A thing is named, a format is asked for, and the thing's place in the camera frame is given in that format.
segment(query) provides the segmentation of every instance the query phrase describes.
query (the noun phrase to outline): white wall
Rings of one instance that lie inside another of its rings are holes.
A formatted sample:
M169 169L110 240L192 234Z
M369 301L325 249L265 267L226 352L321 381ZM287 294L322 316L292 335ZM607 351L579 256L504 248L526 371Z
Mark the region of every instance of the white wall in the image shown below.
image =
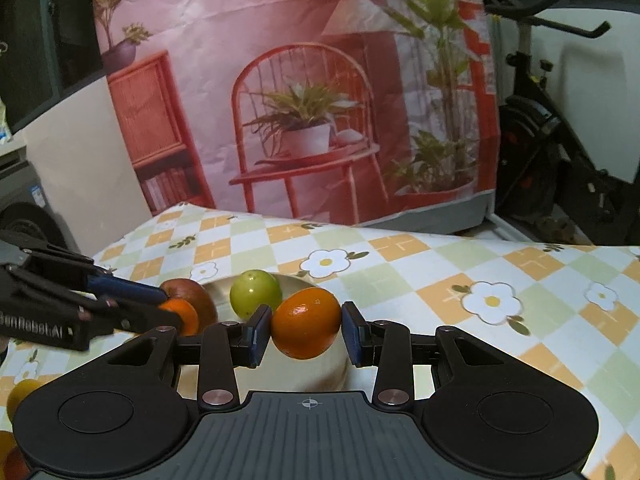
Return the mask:
M50 206L78 249L92 255L149 218L105 78L76 92L18 135Z
M582 28L608 20L612 29L587 40L544 27L532 34L538 60L555 64L548 92L556 100L598 169L631 182L640 160L640 15L603 9L549 9L541 17ZM516 28L501 21L502 54L514 52ZM513 70L505 74L512 80Z

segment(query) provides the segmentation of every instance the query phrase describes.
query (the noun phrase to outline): exercise bike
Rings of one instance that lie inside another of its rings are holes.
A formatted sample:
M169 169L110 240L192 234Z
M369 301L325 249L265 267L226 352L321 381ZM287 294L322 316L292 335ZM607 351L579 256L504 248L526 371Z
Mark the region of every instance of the exercise bike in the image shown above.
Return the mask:
M518 49L506 56L514 67L513 94L500 106L500 157L497 170L496 212L532 227L543 242L549 239L541 225L557 204L595 244L629 243L629 231L638 218L640 179L633 184L597 170L577 134L546 92L548 60L540 60L541 78L531 73L531 31L548 27L583 38L596 39L610 28L603 22L593 30L572 27L536 16L559 0L538 0L523 6L517 0L484 0L487 13L518 25ZM575 231L569 225L568 233Z

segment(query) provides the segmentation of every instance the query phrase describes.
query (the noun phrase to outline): potted plant illustration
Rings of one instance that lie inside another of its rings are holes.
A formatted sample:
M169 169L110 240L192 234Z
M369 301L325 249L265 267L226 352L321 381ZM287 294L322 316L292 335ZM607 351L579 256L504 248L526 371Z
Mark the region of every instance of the potted plant illustration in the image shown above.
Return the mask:
M292 158L328 152L336 119L361 106L331 85L309 81L259 95L266 113L245 126L257 126L254 132L260 134L266 155L265 144L271 140L278 145L277 153Z
M475 166L469 157L462 170L455 169L456 156L462 151L468 156L469 142L465 139L439 140L433 134L418 130L412 136L414 156L407 162L392 162L388 177L401 186L396 197L403 208L417 208L447 202L458 197L461 186L456 183L471 181L468 173Z
M109 49L102 54L102 63L107 74L129 66L136 59L136 47L151 37L142 23L131 23L122 28L124 39L114 43L111 33L113 14L124 0L93 0L95 20L104 29Z
M402 2L406 9L404 13L391 7L384 10L401 25L406 35L418 40L427 53L431 62L431 67L425 74L427 85L440 91L440 101L433 100L431 105L444 126L448 140L441 142L431 134L419 133L414 137L418 149L414 159L394 161L396 171L390 173L398 176L400 172L409 180L417 178L420 185L410 187L410 193L414 194L459 188L473 179L472 171L476 166L476 160L470 156L469 150L472 141L467 139L474 110L463 101L458 91L459 79L468 70L472 56L460 45L460 31L466 24L460 18L457 0ZM444 159L447 160L446 164L434 164L435 160ZM421 164L418 166L421 170L413 174L418 163ZM428 205L426 202L432 203L432 198L424 197L425 203L415 206Z

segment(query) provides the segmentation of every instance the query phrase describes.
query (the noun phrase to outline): white flower print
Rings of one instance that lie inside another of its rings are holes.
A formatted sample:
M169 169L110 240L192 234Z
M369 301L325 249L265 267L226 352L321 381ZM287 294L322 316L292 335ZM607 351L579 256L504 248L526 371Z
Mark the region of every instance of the white flower print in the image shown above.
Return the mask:
M477 282L462 297L462 307L490 325L500 325L522 312L520 300L507 283Z
M611 312L616 307L618 295L615 290L611 290L608 286L601 283L593 282L584 293L587 301L595 303L602 310Z
M18 384L20 381L25 379L35 379L38 376L38 367L40 363L36 361L36 357L38 355L38 350L35 349L29 360L22 365L18 373L14 377L14 384Z
M312 252L308 259L300 264L300 269L306 270L312 278L326 278L334 272L348 269L350 265L347 251L320 249Z
M162 231L168 231L169 229L174 229L178 225L178 219L173 218L171 220L165 220L164 222L158 222L156 227L154 227L155 233L160 233Z
M194 282L205 283L208 282L218 273L218 266L215 262L207 262L205 264L199 264L191 269L191 279Z

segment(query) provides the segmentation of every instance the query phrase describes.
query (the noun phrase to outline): washing machine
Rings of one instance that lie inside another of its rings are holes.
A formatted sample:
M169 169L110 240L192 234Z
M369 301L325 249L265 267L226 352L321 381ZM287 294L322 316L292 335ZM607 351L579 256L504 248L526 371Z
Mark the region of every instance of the washing machine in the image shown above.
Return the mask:
M0 229L17 231L65 249L72 240L47 202L19 135L0 145Z

